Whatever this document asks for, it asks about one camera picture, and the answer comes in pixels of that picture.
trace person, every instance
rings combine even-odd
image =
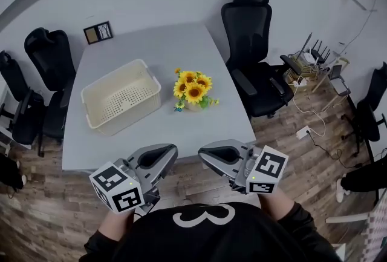
[[[336,200],[343,202],[351,192],[369,192],[387,188],[387,155],[382,159],[344,174],[336,182]]]
[[[13,161],[0,154],[0,182],[10,186],[14,191],[20,190],[27,183],[27,176],[20,174],[20,161]]]
[[[335,261],[309,212],[280,189],[245,203],[186,205],[151,212],[109,212],[90,237],[88,261]]]

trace sleeve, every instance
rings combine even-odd
[[[101,232],[94,233],[85,244],[87,254],[79,259],[79,262],[110,261],[117,247],[118,241],[111,240]]]
[[[278,223],[299,243],[309,261],[341,261],[332,245],[321,236],[313,217],[298,203]]]

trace flower bouquet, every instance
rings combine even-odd
[[[199,111],[212,104],[219,104],[219,99],[214,100],[207,95],[212,89],[211,77],[207,77],[200,71],[175,70],[178,80],[174,86],[174,96],[179,100],[175,104],[175,111],[182,111],[184,107]]]

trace chair backrest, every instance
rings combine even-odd
[[[369,85],[367,96],[364,101],[368,102],[372,110],[375,111],[378,107],[387,89],[387,64],[383,62],[383,67],[374,70],[372,74],[371,84]]]
[[[25,39],[24,50],[50,91],[63,90],[68,80],[74,78],[76,72],[64,31],[37,28]]]
[[[19,64],[5,51],[0,52],[0,73],[13,97],[22,101],[29,91]]]
[[[222,7],[222,20],[230,45],[229,71],[265,59],[272,19],[269,0],[233,0]]]

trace flower pot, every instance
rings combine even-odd
[[[185,102],[184,103],[185,107],[188,109],[188,110],[191,110],[191,111],[202,111],[203,109],[200,107],[199,104],[191,104],[189,102]]]

